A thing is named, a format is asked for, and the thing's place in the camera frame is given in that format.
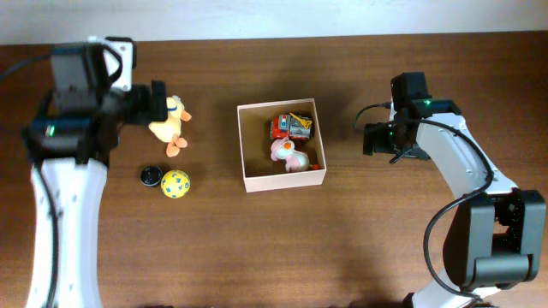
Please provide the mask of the black round cap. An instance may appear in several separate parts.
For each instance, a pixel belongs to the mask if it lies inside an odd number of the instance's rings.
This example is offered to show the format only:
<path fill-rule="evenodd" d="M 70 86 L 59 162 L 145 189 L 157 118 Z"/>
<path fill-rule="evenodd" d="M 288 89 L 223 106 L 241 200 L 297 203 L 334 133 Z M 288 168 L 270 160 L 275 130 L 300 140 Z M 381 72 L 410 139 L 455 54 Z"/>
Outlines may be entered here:
<path fill-rule="evenodd" d="M 164 176 L 159 166 L 146 166 L 140 173 L 140 182 L 145 187 L 157 187 Z"/>

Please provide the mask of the yellow ball blue letters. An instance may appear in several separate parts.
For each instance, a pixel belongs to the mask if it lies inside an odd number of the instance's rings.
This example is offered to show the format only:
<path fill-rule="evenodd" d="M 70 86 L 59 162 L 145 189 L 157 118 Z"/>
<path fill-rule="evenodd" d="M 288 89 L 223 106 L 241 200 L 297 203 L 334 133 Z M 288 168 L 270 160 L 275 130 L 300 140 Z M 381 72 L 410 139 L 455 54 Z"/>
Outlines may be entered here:
<path fill-rule="evenodd" d="M 189 176 L 178 169 L 172 169 L 166 172 L 160 182 L 160 187 L 164 195 L 168 198 L 184 197 L 191 186 Z"/>

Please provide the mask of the red grey toy truck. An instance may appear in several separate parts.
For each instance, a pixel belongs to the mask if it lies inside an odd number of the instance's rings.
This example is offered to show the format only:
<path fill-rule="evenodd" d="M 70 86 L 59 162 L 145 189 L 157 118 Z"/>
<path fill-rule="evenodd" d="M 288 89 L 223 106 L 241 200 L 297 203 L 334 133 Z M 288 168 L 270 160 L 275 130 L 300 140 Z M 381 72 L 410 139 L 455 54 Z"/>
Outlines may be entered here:
<path fill-rule="evenodd" d="M 271 121 L 271 140 L 289 138 L 290 140 L 308 141 L 313 130 L 313 120 L 295 113 L 281 114 Z"/>

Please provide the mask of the white cardboard box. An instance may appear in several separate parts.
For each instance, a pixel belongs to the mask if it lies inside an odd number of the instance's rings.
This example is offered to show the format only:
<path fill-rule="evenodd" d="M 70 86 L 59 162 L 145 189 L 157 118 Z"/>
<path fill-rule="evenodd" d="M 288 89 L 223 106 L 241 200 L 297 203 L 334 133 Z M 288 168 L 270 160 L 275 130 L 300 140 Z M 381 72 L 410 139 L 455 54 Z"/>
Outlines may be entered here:
<path fill-rule="evenodd" d="M 304 151 L 319 170 L 287 173 L 283 160 L 271 160 L 271 121 L 281 114 L 295 113 L 313 120 L 308 141 L 292 140 L 297 151 Z M 247 192 L 255 193 L 293 187 L 320 185 L 325 177 L 323 140 L 315 101 L 312 98 L 246 104 L 237 107 L 243 180 Z"/>

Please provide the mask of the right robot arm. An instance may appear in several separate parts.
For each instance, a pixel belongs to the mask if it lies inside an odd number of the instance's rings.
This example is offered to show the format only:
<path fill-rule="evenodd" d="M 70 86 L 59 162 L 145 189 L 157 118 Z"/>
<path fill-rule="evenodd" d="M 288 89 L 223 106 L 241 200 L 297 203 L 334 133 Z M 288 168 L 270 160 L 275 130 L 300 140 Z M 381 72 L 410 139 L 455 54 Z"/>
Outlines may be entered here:
<path fill-rule="evenodd" d="M 405 307 L 487 307 L 486 297 L 532 281 L 540 269 L 546 202 L 488 158 L 451 99 L 436 99 L 422 72 L 390 81 L 387 122 L 364 126 L 363 152 L 432 160 L 454 196 L 429 221 L 423 255 L 432 281 Z"/>

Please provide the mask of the pink hat rubber duck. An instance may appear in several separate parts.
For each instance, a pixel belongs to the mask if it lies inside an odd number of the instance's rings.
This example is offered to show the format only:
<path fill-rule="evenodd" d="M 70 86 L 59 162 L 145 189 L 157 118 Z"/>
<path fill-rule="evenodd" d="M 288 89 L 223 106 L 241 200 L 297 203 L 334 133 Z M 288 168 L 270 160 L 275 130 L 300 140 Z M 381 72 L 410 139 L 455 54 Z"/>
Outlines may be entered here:
<path fill-rule="evenodd" d="M 271 144 L 271 160 L 285 162 L 287 173 L 296 173 L 308 170 L 319 170 L 318 164 L 311 164 L 309 156 L 304 151 L 295 149 L 295 142 L 288 137 L 275 139 Z"/>

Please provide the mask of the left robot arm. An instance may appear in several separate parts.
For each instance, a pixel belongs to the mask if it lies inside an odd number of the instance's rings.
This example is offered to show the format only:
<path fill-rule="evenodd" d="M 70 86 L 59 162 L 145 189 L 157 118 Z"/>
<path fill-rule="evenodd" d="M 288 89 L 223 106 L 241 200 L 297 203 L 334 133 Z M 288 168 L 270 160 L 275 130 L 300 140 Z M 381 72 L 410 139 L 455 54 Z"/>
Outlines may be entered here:
<path fill-rule="evenodd" d="M 36 227 L 29 307 L 100 307 L 98 214 L 123 126 L 168 117 L 162 81 L 135 85 L 130 38 L 59 44 L 55 85 L 22 138 L 32 163 Z"/>

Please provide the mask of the yellow plush duck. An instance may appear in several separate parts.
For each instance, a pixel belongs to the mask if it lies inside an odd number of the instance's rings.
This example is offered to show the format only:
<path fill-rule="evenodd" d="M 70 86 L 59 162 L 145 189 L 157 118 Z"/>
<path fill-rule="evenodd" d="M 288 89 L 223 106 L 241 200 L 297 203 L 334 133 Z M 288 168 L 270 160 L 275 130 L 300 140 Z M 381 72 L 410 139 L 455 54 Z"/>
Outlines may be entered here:
<path fill-rule="evenodd" d="M 188 146 L 188 142 L 182 137 L 182 122 L 190 121 L 192 115 L 186 111 L 184 104 L 178 96 L 166 98 L 168 117 L 165 121 L 152 121 L 149 130 L 166 146 L 166 155 L 176 157 L 181 149 Z"/>

